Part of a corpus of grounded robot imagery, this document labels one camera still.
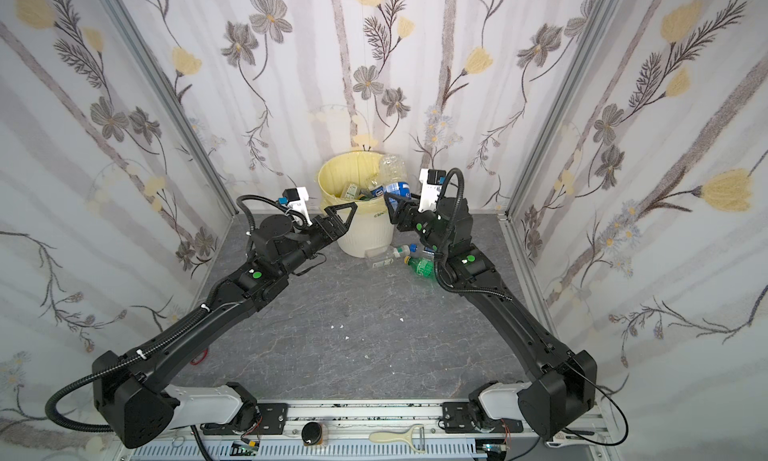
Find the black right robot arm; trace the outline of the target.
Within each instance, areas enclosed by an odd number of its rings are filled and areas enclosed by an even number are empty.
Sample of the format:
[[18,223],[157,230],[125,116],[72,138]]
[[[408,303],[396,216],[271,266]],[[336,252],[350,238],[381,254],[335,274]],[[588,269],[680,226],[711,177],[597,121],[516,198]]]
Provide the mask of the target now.
[[585,440],[571,425],[595,407],[603,390],[596,382],[597,363],[587,352],[574,352],[543,326],[508,289],[495,264],[472,240],[473,218],[464,197],[458,168],[443,177],[434,206],[420,198],[387,192],[390,222],[401,232],[413,231],[433,250],[433,272],[445,291],[465,298],[491,323],[520,362],[529,383],[514,396],[515,409],[502,413],[502,403],[488,402],[500,383],[489,382],[471,393],[465,417],[444,414],[445,429],[460,425],[480,432],[525,423],[542,441],[559,433]]

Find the beige vegetable peeler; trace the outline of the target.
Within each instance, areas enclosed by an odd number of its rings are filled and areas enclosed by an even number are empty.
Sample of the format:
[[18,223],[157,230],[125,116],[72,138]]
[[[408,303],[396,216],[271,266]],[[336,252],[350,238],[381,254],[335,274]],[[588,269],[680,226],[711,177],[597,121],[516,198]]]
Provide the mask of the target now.
[[373,443],[405,443],[413,452],[421,454],[426,452],[425,426],[416,424],[404,432],[376,431],[369,435],[368,439]]

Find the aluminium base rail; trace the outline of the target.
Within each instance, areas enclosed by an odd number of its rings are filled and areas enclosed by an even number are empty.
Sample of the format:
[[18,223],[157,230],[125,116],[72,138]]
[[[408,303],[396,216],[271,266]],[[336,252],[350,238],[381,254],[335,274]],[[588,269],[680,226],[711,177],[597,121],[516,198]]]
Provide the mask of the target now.
[[[480,432],[460,425],[445,429],[444,414],[465,417],[468,401],[463,399],[414,400],[306,400],[267,401],[252,431],[225,433],[200,428],[175,428],[137,448],[123,448],[118,460],[504,460],[561,458],[570,453],[587,460],[614,460],[606,448],[611,429],[597,409],[572,423],[585,440],[559,433],[542,441],[525,423]],[[515,409],[510,395],[504,395],[502,413]],[[304,446],[302,427],[318,421],[326,428],[322,445]],[[404,432],[411,426],[425,426],[426,452],[415,453],[405,443],[379,444],[368,437],[376,431]]]

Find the yellow bin liner bag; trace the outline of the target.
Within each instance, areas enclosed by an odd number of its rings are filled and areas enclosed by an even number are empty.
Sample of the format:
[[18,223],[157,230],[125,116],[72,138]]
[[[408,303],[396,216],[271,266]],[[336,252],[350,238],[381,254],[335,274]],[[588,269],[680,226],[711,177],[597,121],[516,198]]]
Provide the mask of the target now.
[[354,200],[358,205],[356,213],[386,214],[388,210],[384,195],[370,198],[370,191],[378,185],[379,163],[383,156],[375,152],[352,151],[326,162],[318,172],[318,184],[323,198],[321,208],[351,202],[342,199],[340,194],[348,182],[353,182],[360,187],[360,196]]

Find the clear bottle blue label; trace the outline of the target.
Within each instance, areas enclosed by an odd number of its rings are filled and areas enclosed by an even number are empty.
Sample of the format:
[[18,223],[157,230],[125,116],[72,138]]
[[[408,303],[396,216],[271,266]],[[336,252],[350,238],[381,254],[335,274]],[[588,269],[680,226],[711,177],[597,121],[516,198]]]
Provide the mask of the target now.
[[380,159],[376,195],[392,193],[403,197],[411,196],[405,160],[398,155],[385,155]]

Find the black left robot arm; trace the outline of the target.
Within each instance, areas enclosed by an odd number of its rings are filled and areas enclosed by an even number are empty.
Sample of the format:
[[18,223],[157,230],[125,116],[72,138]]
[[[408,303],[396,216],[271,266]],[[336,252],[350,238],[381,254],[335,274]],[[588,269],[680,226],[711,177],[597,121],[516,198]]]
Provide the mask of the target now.
[[[226,331],[275,300],[304,262],[348,232],[357,211],[348,202],[309,218],[278,201],[272,205],[277,214],[261,223],[251,211],[244,212],[249,224],[246,260],[219,280],[203,303],[132,351],[104,353],[91,374],[47,400],[46,417],[68,430],[113,432],[127,448],[143,446],[171,428],[182,413],[181,400],[169,390],[174,377]],[[75,421],[58,409],[63,398],[85,386],[93,388],[102,424]]]

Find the green soda bottle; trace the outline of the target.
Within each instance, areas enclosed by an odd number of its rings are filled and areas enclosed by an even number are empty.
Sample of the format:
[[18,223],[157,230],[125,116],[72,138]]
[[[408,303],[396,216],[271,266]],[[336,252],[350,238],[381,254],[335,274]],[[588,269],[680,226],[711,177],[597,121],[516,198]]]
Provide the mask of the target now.
[[430,279],[435,277],[434,261],[429,258],[406,256],[404,263],[419,277]]

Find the red handled scissors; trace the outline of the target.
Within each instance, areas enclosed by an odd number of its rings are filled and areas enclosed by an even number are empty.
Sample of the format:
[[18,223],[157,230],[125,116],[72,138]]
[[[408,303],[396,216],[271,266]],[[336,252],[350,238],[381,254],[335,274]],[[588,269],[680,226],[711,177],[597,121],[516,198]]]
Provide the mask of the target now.
[[199,365],[201,362],[203,362],[207,358],[208,354],[209,354],[209,350],[208,349],[204,350],[199,356],[194,358],[190,362],[190,364],[193,365],[193,366]]

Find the black round knob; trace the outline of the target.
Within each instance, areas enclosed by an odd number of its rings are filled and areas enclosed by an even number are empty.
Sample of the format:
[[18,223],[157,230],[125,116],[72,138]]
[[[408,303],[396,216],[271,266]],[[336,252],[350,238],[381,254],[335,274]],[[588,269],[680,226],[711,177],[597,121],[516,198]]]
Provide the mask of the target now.
[[321,422],[311,421],[302,427],[301,440],[304,446],[322,445],[325,438],[326,428]]

